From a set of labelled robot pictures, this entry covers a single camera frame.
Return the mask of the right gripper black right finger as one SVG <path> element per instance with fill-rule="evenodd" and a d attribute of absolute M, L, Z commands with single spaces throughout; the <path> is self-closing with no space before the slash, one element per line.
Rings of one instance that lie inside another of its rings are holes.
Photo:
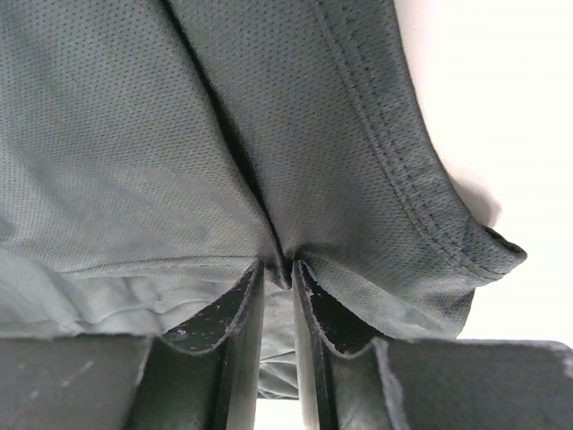
<path fill-rule="evenodd" d="M 293 267 L 308 429 L 569 429 L 572 352 L 550 341 L 397 340 Z"/>

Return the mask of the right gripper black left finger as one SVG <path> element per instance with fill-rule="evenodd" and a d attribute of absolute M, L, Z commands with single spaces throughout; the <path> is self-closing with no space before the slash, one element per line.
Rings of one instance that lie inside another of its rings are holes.
<path fill-rule="evenodd" d="M 6 338 L 4 429 L 250 429 L 264 268 L 164 334 Z"/>

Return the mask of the black t shirt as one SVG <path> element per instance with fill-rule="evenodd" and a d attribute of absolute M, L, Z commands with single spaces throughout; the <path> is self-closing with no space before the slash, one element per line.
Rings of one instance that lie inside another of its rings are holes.
<path fill-rule="evenodd" d="M 259 394 L 298 395 L 291 267 L 453 339 L 526 253 L 424 126 L 390 1 L 4 1 L 1 332 L 168 331 L 265 267 Z"/>

